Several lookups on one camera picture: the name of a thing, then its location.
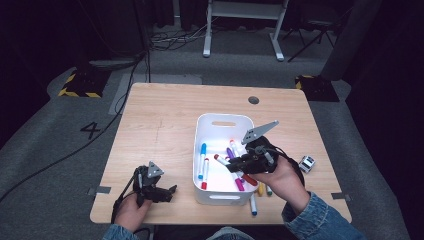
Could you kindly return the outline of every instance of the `metal stand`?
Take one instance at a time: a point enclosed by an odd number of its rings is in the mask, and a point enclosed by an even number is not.
[[[255,18],[255,19],[270,19],[277,20],[275,32],[270,33],[271,43],[275,51],[275,56],[278,61],[284,60],[284,55],[278,43],[278,35],[280,33],[281,24],[283,23],[284,15],[286,13],[288,1],[283,5],[275,4],[259,4],[259,3],[242,3],[242,2],[220,2],[209,0],[207,28],[205,45],[203,48],[203,56],[209,57],[211,55],[211,42],[212,42],[212,16],[219,17],[237,17],[237,18]]]

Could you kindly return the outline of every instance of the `white plastic bin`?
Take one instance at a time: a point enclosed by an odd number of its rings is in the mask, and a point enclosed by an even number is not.
[[[241,140],[247,130],[253,128],[250,118],[242,115],[206,113],[197,121],[196,136],[194,140],[193,155],[193,183],[196,200],[207,205],[244,205],[257,189],[257,186],[245,182],[245,191],[239,191],[234,177],[228,169],[214,159],[215,154],[227,156],[227,147],[230,140],[234,140],[240,154],[246,150],[241,145]],[[201,159],[202,144],[207,145],[206,157],[209,158],[209,171],[207,189],[201,189],[202,180],[198,178],[199,168],[203,167]]]

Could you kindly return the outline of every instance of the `hand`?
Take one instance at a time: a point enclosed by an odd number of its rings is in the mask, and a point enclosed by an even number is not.
[[[139,208],[137,205],[137,195],[128,195],[119,206],[116,214],[115,224],[118,224],[131,232],[137,231],[146,217],[147,210],[152,205],[151,200],[144,200],[143,205]]]
[[[274,172],[250,174],[250,176],[268,185],[277,196],[292,206],[296,214],[300,214],[308,205],[310,196],[292,165],[284,157],[278,157],[278,165]]]

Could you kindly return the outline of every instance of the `gray carpet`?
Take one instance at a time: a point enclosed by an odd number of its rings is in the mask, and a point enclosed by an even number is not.
[[[313,34],[303,35],[311,38]],[[294,88],[297,75],[319,74],[331,52],[323,39],[293,62],[278,62],[265,29],[216,33],[210,58],[203,58],[202,40],[174,51],[152,51],[151,73],[201,76],[204,85]],[[286,59],[301,46],[298,34],[281,42]],[[97,128],[104,130],[116,116],[109,114],[110,108],[131,69],[112,73],[103,98],[58,97],[71,71],[52,80],[47,89],[51,100],[0,150],[1,195],[26,176],[87,144],[89,133],[81,128],[96,122]],[[144,77],[145,72],[146,66],[140,64],[135,74]],[[309,104],[341,188],[353,199],[348,202],[352,224],[368,239],[409,239],[396,197],[374,165],[344,102],[350,87],[343,81],[333,85],[339,103]],[[0,239],[101,239],[108,224],[90,221],[93,197],[86,192],[100,183],[119,120],[118,115],[88,147],[9,194],[0,203]]]

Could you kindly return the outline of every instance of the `person's left hand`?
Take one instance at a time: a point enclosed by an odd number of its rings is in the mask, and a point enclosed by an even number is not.
[[[121,206],[119,206],[115,224],[134,233],[143,223],[150,205],[152,205],[152,200],[144,200],[143,205],[139,208],[137,205],[137,195],[130,194],[122,201]]]

